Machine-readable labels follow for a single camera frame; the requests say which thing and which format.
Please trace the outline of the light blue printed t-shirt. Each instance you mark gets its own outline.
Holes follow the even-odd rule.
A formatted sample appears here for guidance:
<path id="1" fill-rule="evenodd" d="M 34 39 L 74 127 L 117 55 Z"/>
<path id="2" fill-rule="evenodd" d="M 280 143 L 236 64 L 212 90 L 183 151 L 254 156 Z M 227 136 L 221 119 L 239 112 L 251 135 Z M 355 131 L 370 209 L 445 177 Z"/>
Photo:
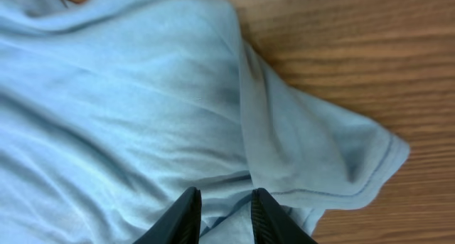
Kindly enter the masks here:
<path id="1" fill-rule="evenodd" d="M 1 0 L 2 243 L 132 243 L 191 186 L 202 243 L 252 243 L 258 188 L 312 233 L 409 153 L 288 86 L 226 0 Z"/>

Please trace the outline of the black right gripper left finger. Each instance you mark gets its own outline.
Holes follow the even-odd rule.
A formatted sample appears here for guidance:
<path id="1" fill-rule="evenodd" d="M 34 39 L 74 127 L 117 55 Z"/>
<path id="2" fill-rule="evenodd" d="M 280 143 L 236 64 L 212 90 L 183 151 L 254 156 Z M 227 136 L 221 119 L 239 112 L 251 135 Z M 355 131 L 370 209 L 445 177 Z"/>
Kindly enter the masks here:
<path id="1" fill-rule="evenodd" d="M 201 206 L 200 190 L 186 189 L 134 244 L 199 244 Z"/>

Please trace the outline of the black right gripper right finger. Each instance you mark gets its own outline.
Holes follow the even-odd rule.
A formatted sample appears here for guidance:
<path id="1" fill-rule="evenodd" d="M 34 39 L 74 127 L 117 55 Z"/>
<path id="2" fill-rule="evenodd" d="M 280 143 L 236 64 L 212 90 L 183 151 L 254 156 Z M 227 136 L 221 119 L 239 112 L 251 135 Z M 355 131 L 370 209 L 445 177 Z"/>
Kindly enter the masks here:
<path id="1" fill-rule="evenodd" d="M 252 191 L 251 221 L 255 244 L 317 244 L 266 189 Z"/>

